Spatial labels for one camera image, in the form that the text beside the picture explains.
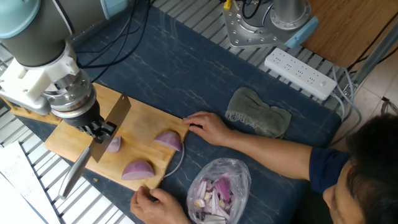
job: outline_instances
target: hand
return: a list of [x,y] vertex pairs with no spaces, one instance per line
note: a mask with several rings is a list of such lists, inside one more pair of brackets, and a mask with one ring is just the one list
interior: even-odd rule
[[130,210],[146,224],[191,224],[185,216],[181,205],[173,196],[161,189],[150,190],[158,201],[152,202],[140,187],[132,196]]
[[216,146],[225,146],[228,139],[233,133],[232,130],[225,126],[219,116],[214,113],[200,111],[183,119],[184,124],[195,124],[198,126],[190,126],[189,130],[208,143]]

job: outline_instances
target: plastic bag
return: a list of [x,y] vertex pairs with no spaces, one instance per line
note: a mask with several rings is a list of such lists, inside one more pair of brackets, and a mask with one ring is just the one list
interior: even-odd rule
[[251,178],[247,165],[237,159],[220,158],[207,164],[195,177],[188,191],[187,206],[190,218],[197,224],[203,224],[204,213],[195,210],[195,200],[201,181],[216,181],[227,173],[231,183],[230,191],[234,195],[234,202],[229,213],[227,224],[237,224],[248,201]]

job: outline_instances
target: knife handle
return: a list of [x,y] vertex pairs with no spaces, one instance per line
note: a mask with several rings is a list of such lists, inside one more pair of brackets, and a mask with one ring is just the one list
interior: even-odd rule
[[77,180],[80,178],[81,173],[83,173],[90,156],[90,148],[87,147],[76,160],[75,164],[72,166],[67,176],[63,180],[59,193],[61,199],[65,200],[68,197],[73,186],[75,186]]

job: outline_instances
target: person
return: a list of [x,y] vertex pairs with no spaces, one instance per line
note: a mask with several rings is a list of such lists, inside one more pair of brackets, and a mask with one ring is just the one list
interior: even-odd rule
[[[347,139],[349,154],[233,131],[204,111],[183,123],[210,144],[245,153],[285,177],[309,180],[336,224],[398,223],[398,116],[369,120]],[[149,194],[159,200],[150,201]],[[160,189],[139,189],[131,212],[146,224],[190,223],[180,204]]]

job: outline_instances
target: chopped onion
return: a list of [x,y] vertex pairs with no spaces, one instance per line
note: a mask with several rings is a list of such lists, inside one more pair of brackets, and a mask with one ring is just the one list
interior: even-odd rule
[[132,161],[124,168],[122,180],[139,180],[155,176],[153,168],[147,161]]
[[216,215],[216,212],[217,212],[216,198],[217,198],[216,190],[213,190],[213,196],[211,198],[211,214],[212,215]]
[[206,212],[206,213],[211,214],[211,208],[210,208],[209,206],[205,206],[205,207],[203,208],[203,211]]
[[181,151],[180,136],[174,131],[165,131],[155,138],[155,142],[176,151]]
[[121,136],[114,137],[106,150],[112,153],[118,152],[120,149],[121,138]]
[[226,201],[229,200],[230,182],[225,176],[220,176],[220,179],[215,184],[215,188],[223,199]]
[[211,184],[209,181],[206,183],[206,190],[212,192],[214,188],[214,183]]
[[[230,219],[229,213],[235,196],[231,193],[229,174],[219,176],[214,182],[202,180],[195,192],[195,211],[201,210],[200,219],[204,224],[225,224]],[[208,220],[207,217],[220,217],[220,220]]]
[[221,214],[222,217],[229,220],[229,215],[217,204],[217,212]]
[[203,199],[196,199],[194,203],[195,207],[203,208],[206,206],[205,201]]
[[218,215],[207,215],[204,219],[204,222],[207,221],[217,221],[217,220],[225,220],[224,217],[220,217]]
[[204,200],[209,200],[209,199],[211,198],[212,195],[213,195],[213,193],[211,193],[211,192],[206,192],[206,193],[205,193],[205,198],[204,198]]
[[220,200],[220,201],[218,202],[218,205],[219,205],[222,209],[225,209],[225,203],[224,203],[223,200]]
[[225,220],[207,221],[204,224],[226,224]]
[[204,199],[206,194],[206,182],[200,182],[198,191],[197,191],[197,198]]

